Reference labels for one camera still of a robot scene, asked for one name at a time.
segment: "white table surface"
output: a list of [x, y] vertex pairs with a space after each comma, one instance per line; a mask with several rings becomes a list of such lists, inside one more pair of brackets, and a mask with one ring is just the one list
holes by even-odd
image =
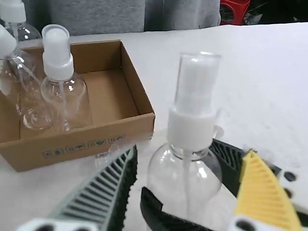
[[[298, 23], [80, 36], [72, 42], [123, 41], [156, 113], [155, 130], [167, 126], [179, 53], [209, 51], [222, 55], [213, 99], [225, 115], [222, 140], [240, 148], [253, 147], [278, 166], [301, 171], [308, 167], [307, 38], [308, 23]], [[126, 230], [145, 230], [139, 198], [149, 157], [139, 156]], [[1, 230], [14, 230], [34, 217], [47, 216], [94, 171], [94, 166], [91, 156], [16, 173], [0, 156]], [[222, 199], [216, 207], [227, 220], [235, 201], [224, 190], [219, 196]], [[224, 229], [223, 225], [214, 227]]]

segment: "cardboard box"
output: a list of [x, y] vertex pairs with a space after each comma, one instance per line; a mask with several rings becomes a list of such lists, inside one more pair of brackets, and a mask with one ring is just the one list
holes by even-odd
[[[26, 51], [39, 59], [43, 74], [43, 49]], [[16, 171], [104, 152], [118, 139], [154, 129], [154, 111], [120, 41], [72, 44], [71, 52], [75, 72], [88, 86], [93, 126], [62, 133], [28, 130], [1, 95], [0, 154]]]

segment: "clear plastic spray bottle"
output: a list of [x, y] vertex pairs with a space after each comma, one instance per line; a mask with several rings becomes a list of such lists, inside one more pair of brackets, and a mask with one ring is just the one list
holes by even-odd
[[17, 42], [42, 38], [38, 30], [26, 23], [25, 5], [22, 0], [0, 0], [0, 18], [5, 28]]
[[45, 129], [51, 123], [50, 112], [40, 93], [41, 81], [16, 56], [16, 40], [0, 25], [0, 91], [14, 104], [27, 128]]
[[68, 131], [92, 125], [88, 88], [74, 73], [69, 32], [60, 25], [48, 25], [42, 30], [43, 64], [46, 77], [41, 94], [52, 110], [57, 131]]
[[221, 168], [209, 150], [219, 60], [220, 56], [209, 53], [181, 55], [167, 143], [153, 154], [147, 173], [147, 187], [162, 202], [164, 212], [201, 225], [206, 203], [221, 188]]
[[22, 0], [0, 0], [0, 18], [4, 21], [5, 29], [16, 39], [14, 55], [35, 73], [35, 58], [20, 50], [19, 42], [32, 40], [31, 46], [38, 46], [41, 45], [42, 37], [38, 30], [26, 23], [25, 5]]

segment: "gray fabric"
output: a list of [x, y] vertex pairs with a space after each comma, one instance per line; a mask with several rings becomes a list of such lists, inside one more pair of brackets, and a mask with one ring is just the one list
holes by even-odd
[[24, 0], [30, 24], [65, 26], [71, 35], [217, 26], [220, 0]]

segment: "white pump nozzle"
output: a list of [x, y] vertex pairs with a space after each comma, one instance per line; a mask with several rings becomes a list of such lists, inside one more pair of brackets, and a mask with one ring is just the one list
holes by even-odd
[[48, 25], [42, 30], [45, 74], [52, 80], [65, 81], [74, 73], [69, 32], [60, 25]]
[[169, 110], [168, 141], [178, 148], [199, 151], [213, 140], [216, 113], [212, 91], [220, 56], [182, 54], [174, 105]]
[[16, 49], [17, 42], [2, 25], [0, 25], [0, 41], [0, 59], [3, 59]]
[[25, 22], [24, 3], [21, 0], [0, 0], [0, 18], [7, 23]]

